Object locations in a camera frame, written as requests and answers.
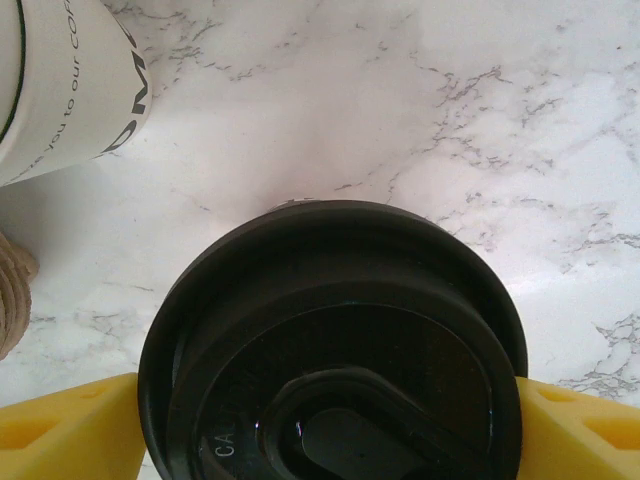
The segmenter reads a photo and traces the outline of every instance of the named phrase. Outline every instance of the marble countertop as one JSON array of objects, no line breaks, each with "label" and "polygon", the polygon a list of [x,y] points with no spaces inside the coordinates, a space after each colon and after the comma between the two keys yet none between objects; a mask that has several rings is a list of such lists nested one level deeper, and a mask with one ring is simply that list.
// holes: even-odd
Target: marble countertop
[{"label": "marble countertop", "polygon": [[106,3],[155,104],[118,152],[0,190],[41,263],[0,405],[135,371],[191,260],[314,197],[438,223],[513,295],[532,378],[640,406],[638,0]]}]

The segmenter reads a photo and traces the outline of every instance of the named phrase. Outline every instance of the coffee cup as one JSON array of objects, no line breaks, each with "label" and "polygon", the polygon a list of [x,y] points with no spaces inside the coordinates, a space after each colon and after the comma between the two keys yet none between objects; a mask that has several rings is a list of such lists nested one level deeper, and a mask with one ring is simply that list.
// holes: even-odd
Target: coffee cup
[{"label": "coffee cup", "polygon": [[151,107],[146,62],[99,0],[0,7],[0,185],[116,150]]}]

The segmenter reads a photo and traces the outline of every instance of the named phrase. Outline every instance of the lid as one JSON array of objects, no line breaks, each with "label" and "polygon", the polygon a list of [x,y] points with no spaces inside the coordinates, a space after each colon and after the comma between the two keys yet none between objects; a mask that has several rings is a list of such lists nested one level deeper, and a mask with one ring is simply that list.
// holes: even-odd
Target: lid
[{"label": "lid", "polygon": [[475,254],[364,202],[276,210],[183,274],[139,402],[165,480],[512,479],[522,326]]}]

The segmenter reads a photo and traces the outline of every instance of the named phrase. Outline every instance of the printed logo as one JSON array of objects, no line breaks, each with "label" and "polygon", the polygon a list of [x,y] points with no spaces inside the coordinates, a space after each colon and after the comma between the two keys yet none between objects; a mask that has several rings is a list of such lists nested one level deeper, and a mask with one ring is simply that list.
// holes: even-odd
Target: printed logo
[{"label": "printed logo", "polygon": [[[138,45],[136,44],[136,41],[133,38],[133,36],[131,36],[129,31],[120,22],[118,22],[118,24],[120,25],[120,28],[122,29],[124,34],[129,39],[129,43],[131,43],[134,49],[137,49]],[[140,55],[138,55],[138,53],[134,49],[131,50],[131,55],[133,56],[133,66],[136,69],[136,72],[138,73],[140,80],[142,81],[142,88],[135,96],[131,113],[133,115],[143,115],[147,107],[142,102],[149,94],[149,81],[145,76],[147,73],[147,67],[144,63],[144,59]],[[126,127],[124,127],[124,130],[122,130],[122,133],[120,133],[120,135],[118,135],[118,137],[113,141],[113,143],[109,145],[105,150],[103,150],[102,153],[112,152],[116,148],[121,147],[122,144],[124,144],[127,140],[129,140],[131,136],[135,133],[136,128],[138,128],[138,121],[135,119],[131,120],[129,124]]]}]

